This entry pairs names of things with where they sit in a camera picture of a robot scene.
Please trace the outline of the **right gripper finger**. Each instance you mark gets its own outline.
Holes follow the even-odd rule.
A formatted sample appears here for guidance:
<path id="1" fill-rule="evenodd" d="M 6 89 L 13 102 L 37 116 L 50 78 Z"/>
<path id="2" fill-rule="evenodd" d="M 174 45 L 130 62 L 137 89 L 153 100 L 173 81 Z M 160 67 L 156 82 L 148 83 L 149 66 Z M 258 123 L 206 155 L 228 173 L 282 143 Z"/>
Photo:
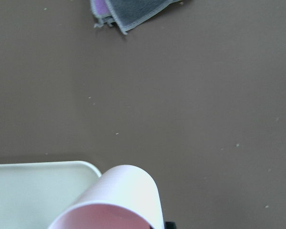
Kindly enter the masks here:
<path id="1" fill-rule="evenodd" d="M 173 221 L 166 221 L 165 229 L 176 229 L 176 223 Z"/>

